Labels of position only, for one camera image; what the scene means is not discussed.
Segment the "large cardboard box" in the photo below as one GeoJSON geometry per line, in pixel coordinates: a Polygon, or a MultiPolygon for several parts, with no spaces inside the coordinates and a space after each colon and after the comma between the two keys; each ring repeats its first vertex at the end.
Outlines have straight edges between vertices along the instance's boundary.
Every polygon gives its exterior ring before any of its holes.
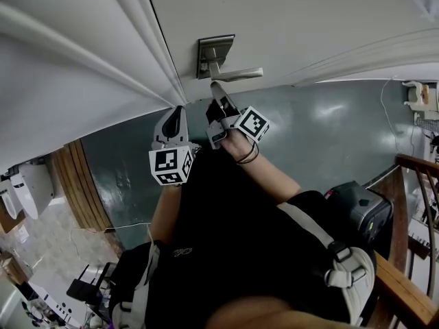
{"type": "Polygon", "coordinates": [[[25,213],[21,210],[16,219],[13,219],[6,210],[5,204],[0,199],[0,234],[7,234],[25,219],[25,213]]]}

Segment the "brown wooden railing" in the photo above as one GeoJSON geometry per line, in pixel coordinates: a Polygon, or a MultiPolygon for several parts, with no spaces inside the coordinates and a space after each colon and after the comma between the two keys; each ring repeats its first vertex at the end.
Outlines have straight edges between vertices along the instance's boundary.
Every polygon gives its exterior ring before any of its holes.
{"type": "Polygon", "coordinates": [[[407,329],[439,329],[439,306],[432,297],[436,277],[436,240],[434,220],[423,178],[427,178],[439,206],[439,194],[434,179],[439,181],[439,164],[399,154],[395,158],[399,169],[406,168],[416,173],[425,210],[429,236],[429,272],[427,292],[423,293],[405,272],[408,249],[408,216],[403,189],[403,176],[400,171],[388,184],[381,185],[381,192],[394,200],[394,220],[389,258],[380,254],[377,257],[377,278],[375,293],[377,305],[367,326],[372,329],[388,329],[393,317],[396,317],[407,329]]]}

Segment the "person's black shirt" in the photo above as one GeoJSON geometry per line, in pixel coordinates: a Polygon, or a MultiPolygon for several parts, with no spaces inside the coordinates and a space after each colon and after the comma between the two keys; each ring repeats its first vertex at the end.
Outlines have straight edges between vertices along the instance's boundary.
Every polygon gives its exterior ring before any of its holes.
{"type": "Polygon", "coordinates": [[[226,150],[200,151],[169,245],[125,251],[111,277],[114,329],[205,329],[223,305],[275,297],[355,329],[373,250],[317,191],[276,205],[226,150]]]}

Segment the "person's chin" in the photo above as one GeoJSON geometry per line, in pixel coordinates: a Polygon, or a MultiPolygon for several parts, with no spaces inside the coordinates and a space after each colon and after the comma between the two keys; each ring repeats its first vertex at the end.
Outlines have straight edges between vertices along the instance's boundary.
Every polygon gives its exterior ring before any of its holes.
{"type": "Polygon", "coordinates": [[[245,297],[229,302],[209,318],[205,329],[353,329],[294,310],[275,297],[245,297]]]}

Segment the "large white toilet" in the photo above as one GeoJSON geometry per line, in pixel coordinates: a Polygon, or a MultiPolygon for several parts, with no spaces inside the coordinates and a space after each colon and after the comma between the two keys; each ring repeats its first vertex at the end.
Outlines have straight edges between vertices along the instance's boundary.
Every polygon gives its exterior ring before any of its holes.
{"type": "Polygon", "coordinates": [[[45,164],[21,164],[10,178],[25,213],[37,220],[54,198],[54,188],[45,164]]]}

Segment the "person's right forearm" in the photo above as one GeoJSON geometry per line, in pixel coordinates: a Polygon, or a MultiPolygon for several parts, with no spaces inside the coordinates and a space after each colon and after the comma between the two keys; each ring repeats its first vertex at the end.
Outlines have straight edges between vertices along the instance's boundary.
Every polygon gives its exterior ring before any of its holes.
{"type": "MultiPolygon", "coordinates": [[[[252,144],[239,130],[229,130],[227,137],[220,145],[237,162],[246,156],[252,144]]],[[[248,164],[239,166],[270,196],[276,205],[289,201],[292,197],[302,192],[299,184],[287,174],[273,165],[262,154],[248,164]]]]}

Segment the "white panelled door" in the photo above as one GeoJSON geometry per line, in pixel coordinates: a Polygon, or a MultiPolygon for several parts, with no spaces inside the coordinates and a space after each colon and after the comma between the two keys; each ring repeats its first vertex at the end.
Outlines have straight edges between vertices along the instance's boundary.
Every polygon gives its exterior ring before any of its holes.
{"type": "Polygon", "coordinates": [[[232,34],[223,72],[261,67],[230,93],[336,79],[439,80],[439,0],[152,0],[189,99],[198,40],[232,34]]]}

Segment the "black wrist bands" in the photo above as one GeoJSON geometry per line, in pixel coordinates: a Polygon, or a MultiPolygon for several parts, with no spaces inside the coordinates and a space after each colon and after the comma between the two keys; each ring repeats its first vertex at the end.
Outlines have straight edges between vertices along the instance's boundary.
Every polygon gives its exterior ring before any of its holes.
{"type": "Polygon", "coordinates": [[[259,155],[259,146],[257,142],[253,142],[250,152],[246,156],[244,156],[241,160],[238,160],[236,163],[238,165],[245,165],[251,163],[253,160],[257,158],[258,155],[259,155]]]}

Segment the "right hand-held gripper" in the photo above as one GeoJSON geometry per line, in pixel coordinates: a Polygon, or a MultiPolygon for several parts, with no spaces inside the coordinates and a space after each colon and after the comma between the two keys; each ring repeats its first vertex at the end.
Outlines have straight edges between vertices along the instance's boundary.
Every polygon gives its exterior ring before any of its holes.
{"type": "Polygon", "coordinates": [[[211,83],[211,92],[213,101],[206,111],[206,135],[211,147],[219,149],[229,130],[239,130],[259,144],[270,128],[269,120],[252,106],[241,113],[218,82],[211,83]]]}

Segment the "person's left forearm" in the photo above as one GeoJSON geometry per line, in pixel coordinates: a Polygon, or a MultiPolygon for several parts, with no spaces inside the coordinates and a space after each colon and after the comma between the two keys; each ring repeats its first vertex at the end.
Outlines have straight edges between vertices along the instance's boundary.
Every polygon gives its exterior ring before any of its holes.
{"type": "Polygon", "coordinates": [[[166,245],[171,243],[180,212],[181,197],[182,186],[163,187],[150,224],[153,241],[160,241],[166,245]]]}

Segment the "white stool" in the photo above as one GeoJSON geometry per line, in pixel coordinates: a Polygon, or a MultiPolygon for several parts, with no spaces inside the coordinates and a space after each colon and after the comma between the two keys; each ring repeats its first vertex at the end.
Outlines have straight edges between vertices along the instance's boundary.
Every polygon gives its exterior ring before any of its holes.
{"type": "Polygon", "coordinates": [[[439,112],[439,82],[433,86],[421,82],[403,82],[407,88],[407,101],[405,105],[415,111],[439,112]]]}

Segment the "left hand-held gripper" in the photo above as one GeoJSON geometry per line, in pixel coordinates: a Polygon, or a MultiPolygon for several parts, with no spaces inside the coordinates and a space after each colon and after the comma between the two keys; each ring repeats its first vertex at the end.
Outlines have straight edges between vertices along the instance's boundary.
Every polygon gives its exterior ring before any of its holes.
{"type": "Polygon", "coordinates": [[[149,151],[150,171],[161,185],[181,185],[187,182],[199,144],[184,142],[189,137],[187,113],[183,106],[169,110],[156,124],[152,150],[149,151]],[[179,143],[169,142],[177,139],[179,143]]]}

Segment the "small white toilet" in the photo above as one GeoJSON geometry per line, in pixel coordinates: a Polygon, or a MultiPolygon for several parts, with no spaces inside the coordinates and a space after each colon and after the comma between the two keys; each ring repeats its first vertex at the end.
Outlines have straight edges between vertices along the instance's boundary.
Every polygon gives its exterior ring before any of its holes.
{"type": "Polygon", "coordinates": [[[0,182],[0,198],[3,200],[11,218],[17,219],[19,213],[22,211],[22,205],[10,180],[0,182]]]}

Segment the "black router with antennas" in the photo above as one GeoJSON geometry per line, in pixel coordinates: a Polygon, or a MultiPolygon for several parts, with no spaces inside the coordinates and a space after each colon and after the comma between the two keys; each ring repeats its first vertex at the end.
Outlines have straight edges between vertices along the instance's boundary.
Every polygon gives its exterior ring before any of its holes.
{"type": "Polygon", "coordinates": [[[75,278],[67,289],[67,295],[86,304],[96,304],[102,298],[100,286],[110,265],[111,263],[96,267],[85,266],[80,276],[75,278]]]}

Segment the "silver door lock plate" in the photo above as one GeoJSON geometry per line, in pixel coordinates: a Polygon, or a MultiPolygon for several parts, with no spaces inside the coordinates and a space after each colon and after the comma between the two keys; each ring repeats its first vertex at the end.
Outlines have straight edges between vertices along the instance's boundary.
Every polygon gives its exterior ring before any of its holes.
{"type": "Polygon", "coordinates": [[[226,61],[226,56],[233,45],[234,39],[234,34],[227,34],[198,40],[196,77],[199,80],[211,78],[211,64],[216,65],[216,71],[218,73],[220,72],[222,65],[226,61]]]}

